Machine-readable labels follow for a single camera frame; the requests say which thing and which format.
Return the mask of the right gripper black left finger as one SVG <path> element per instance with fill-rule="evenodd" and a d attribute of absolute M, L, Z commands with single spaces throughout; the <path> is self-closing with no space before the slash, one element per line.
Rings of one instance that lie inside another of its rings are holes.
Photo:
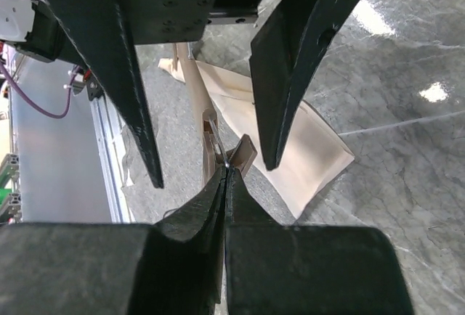
<path fill-rule="evenodd" d="M 221 301 L 226 170 L 156 224 L 1 229 L 3 314 L 212 314 Z"/>

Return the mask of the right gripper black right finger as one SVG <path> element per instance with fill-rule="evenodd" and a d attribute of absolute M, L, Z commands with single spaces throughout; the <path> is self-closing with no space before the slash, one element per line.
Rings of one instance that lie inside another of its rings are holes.
<path fill-rule="evenodd" d="M 284 226 L 228 173 L 225 265 L 230 314 L 412 314 L 389 238 L 370 226 Z"/>

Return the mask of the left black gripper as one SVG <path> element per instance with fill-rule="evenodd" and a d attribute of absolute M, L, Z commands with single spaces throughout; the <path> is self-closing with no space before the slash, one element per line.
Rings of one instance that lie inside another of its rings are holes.
<path fill-rule="evenodd" d="M 121 5 L 118 0 L 44 1 L 126 122 L 153 186 L 163 187 L 134 42 L 197 41 L 207 25 L 255 23 L 262 0 L 119 0 Z"/>

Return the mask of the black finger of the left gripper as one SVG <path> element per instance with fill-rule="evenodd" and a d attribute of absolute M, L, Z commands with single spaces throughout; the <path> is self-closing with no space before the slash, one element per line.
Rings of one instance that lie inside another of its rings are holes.
<path fill-rule="evenodd" d="M 359 1 L 281 0 L 253 38 L 249 66 L 266 169 L 280 165 L 299 103 Z"/>

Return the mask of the beige clip hanger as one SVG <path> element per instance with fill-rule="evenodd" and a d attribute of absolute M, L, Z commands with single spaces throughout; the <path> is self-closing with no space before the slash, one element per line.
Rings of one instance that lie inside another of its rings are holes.
<path fill-rule="evenodd" d="M 221 166 L 236 167 L 245 176 L 257 156 L 250 136 L 243 135 L 235 148 L 225 149 L 219 135 L 217 112 L 195 62 L 191 43 L 174 44 L 173 53 L 173 66 L 182 69 L 193 106 L 193 118 L 203 147 L 203 184 L 206 184 Z"/>

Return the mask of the grey and cream underwear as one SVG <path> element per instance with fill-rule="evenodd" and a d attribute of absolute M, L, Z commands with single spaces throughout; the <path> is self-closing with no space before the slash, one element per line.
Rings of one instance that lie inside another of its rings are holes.
<path fill-rule="evenodd" d="M 237 136 L 249 135 L 258 147 L 251 79 L 205 62 L 198 62 L 197 66 L 212 102 L 227 125 Z M 254 166 L 298 218 L 312 198 L 354 159 L 349 147 L 313 107 L 301 102 L 279 167 L 268 171 L 261 155 L 255 158 Z"/>

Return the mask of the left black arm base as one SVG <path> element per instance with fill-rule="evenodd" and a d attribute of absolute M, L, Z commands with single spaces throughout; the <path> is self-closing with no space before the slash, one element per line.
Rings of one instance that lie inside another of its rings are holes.
<path fill-rule="evenodd" d="M 88 100 L 91 102 L 94 99 L 99 99 L 104 91 L 95 78 L 91 70 L 77 67 L 75 69 L 76 77 L 71 84 L 71 91 L 73 96 L 77 96 L 82 92 L 86 92 Z"/>

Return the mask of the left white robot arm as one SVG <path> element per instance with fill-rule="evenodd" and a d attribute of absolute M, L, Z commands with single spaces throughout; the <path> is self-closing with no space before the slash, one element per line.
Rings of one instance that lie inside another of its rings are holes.
<path fill-rule="evenodd" d="M 249 23 L 261 0 L 1 0 L 1 40 L 43 62 L 91 70 L 163 186 L 135 48 L 197 41 L 209 24 Z M 298 104 L 360 0 L 281 0 L 251 41 L 253 93 L 267 170 L 283 160 Z"/>

